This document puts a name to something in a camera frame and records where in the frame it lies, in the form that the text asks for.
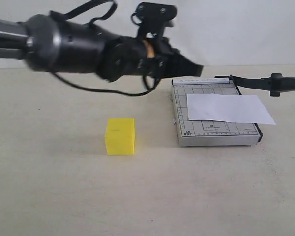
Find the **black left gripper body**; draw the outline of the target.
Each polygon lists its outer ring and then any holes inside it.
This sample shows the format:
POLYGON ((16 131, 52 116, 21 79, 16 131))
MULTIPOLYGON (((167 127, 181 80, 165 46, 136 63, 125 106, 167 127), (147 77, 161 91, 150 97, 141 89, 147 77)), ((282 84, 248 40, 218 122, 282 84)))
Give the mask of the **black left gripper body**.
POLYGON ((166 63, 179 50, 168 39, 155 42, 115 35, 105 43, 105 80, 116 81, 125 75, 158 75, 160 63, 166 63))

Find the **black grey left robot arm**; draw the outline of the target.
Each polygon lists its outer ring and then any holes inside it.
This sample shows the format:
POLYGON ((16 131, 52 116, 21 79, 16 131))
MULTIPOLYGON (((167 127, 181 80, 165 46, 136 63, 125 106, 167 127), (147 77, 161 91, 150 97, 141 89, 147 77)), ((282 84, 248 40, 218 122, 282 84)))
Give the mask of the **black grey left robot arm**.
POLYGON ((166 38, 122 36, 46 15, 17 23, 0 19, 0 58, 23 60, 40 72, 94 73, 109 82, 124 75, 199 77, 203 70, 166 38))

